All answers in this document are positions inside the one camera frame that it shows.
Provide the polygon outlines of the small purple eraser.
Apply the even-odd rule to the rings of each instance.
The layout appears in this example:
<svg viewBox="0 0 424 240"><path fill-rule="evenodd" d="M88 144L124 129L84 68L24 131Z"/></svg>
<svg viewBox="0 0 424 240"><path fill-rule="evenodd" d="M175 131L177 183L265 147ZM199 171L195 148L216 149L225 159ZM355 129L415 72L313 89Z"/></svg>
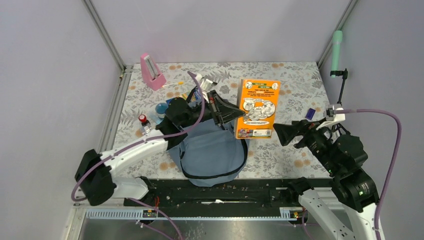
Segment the small purple eraser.
<svg viewBox="0 0 424 240"><path fill-rule="evenodd" d="M312 121L314 119L315 113L316 110L314 108L309 108L306 112L305 118L309 121Z"/></svg>

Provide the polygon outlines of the mint green microphone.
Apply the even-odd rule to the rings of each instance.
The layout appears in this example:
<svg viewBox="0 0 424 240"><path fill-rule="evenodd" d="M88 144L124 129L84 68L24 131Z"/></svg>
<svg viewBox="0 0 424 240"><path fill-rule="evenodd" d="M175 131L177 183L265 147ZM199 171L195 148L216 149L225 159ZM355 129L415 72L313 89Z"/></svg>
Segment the mint green microphone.
<svg viewBox="0 0 424 240"><path fill-rule="evenodd" d="M336 71L339 70L339 58L341 51L341 43L343 41L343 32L341 30L336 30L332 36L332 59L331 59L331 70L330 76L332 78L336 77Z"/></svg>

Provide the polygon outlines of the floral table mat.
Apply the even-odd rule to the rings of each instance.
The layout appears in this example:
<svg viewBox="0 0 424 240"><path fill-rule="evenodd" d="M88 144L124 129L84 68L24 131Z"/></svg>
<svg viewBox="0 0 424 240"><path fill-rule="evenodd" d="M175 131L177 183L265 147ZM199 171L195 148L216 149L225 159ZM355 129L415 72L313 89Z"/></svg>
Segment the floral table mat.
<svg viewBox="0 0 424 240"><path fill-rule="evenodd" d="M160 63L167 84L184 84L151 90L142 79L141 66L131 68L126 81L125 100L113 147L118 148L139 139L139 115L145 114L152 125L158 121L155 107L172 97L191 91L194 82L188 72L201 74L217 83L218 94L232 103L237 101L241 79L278 80L281 83L275 121L289 124L302 120L309 108L315 109L314 120L320 120L330 103L317 64L305 62L192 62ZM281 146L275 133L270 139L249 142L246 166L241 179L328 178L329 174L306 148Z"/></svg>

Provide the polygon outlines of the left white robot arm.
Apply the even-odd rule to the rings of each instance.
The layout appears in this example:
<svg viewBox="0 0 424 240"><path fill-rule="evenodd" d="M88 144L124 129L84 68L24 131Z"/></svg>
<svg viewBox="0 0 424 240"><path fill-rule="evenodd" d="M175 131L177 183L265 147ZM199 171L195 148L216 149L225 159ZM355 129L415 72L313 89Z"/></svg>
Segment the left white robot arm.
<svg viewBox="0 0 424 240"><path fill-rule="evenodd" d="M141 178L120 172L152 155L169 153L194 185L212 187L233 180L247 162L248 143L235 137L235 122L245 112L214 90L196 102L173 98L164 119L138 140L101 153L87 151L75 173L76 190L91 206L111 198L137 199L148 206L155 192Z"/></svg>

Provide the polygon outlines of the orange picture book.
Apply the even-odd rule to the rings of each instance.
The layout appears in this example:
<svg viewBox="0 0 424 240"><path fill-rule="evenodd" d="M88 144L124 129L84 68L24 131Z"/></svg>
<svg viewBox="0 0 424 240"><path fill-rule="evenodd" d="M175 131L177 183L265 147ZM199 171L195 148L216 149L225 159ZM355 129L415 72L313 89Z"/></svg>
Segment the orange picture book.
<svg viewBox="0 0 424 240"><path fill-rule="evenodd" d="M242 78L237 106L244 113L234 122L237 139L270 139L276 118L281 82Z"/></svg>

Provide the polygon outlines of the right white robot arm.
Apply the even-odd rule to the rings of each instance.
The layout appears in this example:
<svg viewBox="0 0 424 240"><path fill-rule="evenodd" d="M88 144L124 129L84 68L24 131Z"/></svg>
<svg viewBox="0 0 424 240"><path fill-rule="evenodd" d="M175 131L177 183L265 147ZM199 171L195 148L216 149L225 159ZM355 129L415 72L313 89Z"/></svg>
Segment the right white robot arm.
<svg viewBox="0 0 424 240"><path fill-rule="evenodd" d="M375 216L380 198L375 182L362 169L368 159L359 137L340 135L333 140L324 121L293 121L273 124L279 142L287 146L294 138L296 149L307 148L329 173L331 191L342 204L352 229L349 230L325 205L317 190L305 177L289 182L284 197L293 206L301 205L332 240L382 240Z"/></svg>

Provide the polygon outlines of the black microphone tripod stand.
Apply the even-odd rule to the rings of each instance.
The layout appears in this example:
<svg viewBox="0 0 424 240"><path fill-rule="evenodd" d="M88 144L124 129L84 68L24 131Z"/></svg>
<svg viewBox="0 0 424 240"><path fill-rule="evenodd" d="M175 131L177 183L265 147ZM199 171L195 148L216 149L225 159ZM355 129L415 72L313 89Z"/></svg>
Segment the black microphone tripod stand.
<svg viewBox="0 0 424 240"><path fill-rule="evenodd" d="M342 97L343 97L343 92L344 92L344 88L345 88L345 84L346 84L346 80L348 79L348 75L349 72L348 70L345 68L344 70L331 70L330 71L330 76L331 77L342 77L342 84L340 87L340 92L339 92L339 96L338 96L338 100L337 100L337 104L342 104ZM350 131L348 131L341 123L337 123L336 125L332 126L331 131L333 133L338 132L340 135L342 135L342 131L344 131L345 134L350 135Z"/></svg>

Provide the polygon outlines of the blue lidded round jar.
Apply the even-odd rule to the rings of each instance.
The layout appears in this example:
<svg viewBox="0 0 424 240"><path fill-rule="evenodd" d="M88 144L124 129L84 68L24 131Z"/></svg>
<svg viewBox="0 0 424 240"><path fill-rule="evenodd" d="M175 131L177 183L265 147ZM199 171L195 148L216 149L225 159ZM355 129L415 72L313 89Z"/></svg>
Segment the blue lidded round jar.
<svg viewBox="0 0 424 240"><path fill-rule="evenodd" d="M166 116L166 110L168 109L166 102L160 102L155 106L155 112L159 119L163 119Z"/></svg>

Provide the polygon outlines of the blue-grey student backpack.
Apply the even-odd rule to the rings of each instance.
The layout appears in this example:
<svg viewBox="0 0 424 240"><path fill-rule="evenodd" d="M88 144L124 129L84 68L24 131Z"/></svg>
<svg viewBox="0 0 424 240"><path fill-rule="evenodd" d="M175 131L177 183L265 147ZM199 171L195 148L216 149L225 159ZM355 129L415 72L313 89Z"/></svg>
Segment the blue-grey student backpack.
<svg viewBox="0 0 424 240"><path fill-rule="evenodd" d="M215 100L215 92L208 93ZM200 122L186 135L169 141L170 158L198 187L212 187L236 178L247 163L249 141L235 137L235 120L217 126Z"/></svg>

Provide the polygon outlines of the red capped small bottle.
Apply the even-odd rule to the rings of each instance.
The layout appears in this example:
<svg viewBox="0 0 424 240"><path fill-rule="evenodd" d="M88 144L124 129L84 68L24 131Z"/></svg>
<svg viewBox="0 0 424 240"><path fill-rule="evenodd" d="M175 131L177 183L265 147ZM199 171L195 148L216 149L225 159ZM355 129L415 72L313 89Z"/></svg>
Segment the red capped small bottle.
<svg viewBox="0 0 424 240"><path fill-rule="evenodd" d="M147 116L144 114L140 114L138 117L139 123L140 123L140 132L143 135L146 135L151 132L151 124L150 121L147 119Z"/></svg>

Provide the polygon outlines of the white orange pen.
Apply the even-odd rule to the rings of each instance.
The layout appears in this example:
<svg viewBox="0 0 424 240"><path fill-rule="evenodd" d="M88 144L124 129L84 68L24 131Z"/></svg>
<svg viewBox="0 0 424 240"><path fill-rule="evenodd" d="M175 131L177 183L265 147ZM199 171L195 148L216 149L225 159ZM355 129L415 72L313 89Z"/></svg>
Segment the white orange pen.
<svg viewBox="0 0 424 240"><path fill-rule="evenodd" d="M182 84L184 84L183 81L175 82L175 83L169 83L169 84L163 85L162 88L173 87L173 86L178 86L178 85L182 85Z"/></svg>

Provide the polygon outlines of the pink metronome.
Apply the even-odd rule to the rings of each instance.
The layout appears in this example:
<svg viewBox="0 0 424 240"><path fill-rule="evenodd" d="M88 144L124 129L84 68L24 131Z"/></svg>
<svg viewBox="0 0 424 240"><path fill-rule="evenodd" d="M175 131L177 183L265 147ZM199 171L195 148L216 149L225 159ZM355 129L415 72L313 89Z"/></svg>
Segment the pink metronome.
<svg viewBox="0 0 424 240"><path fill-rule="evenodd" d="M148 53L141 55L140 67L143 82L153 91L159 90L167 82L164 74Z"/></svg>

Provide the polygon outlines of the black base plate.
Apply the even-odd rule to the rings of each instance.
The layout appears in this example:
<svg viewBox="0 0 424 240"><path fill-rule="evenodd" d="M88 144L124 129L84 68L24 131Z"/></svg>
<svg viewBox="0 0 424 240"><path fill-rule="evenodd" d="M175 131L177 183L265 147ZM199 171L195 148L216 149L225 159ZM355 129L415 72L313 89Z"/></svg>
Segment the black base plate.
<svg viewBox="0 0 424 240"><path fill-rule="evenodd" d="M291 182L290 178L254 178L200 187L187 179L149 179L149 192L140 201L161 211L165 208L198 209L221 205L302 210L302 206L287 192Z"/></svg>

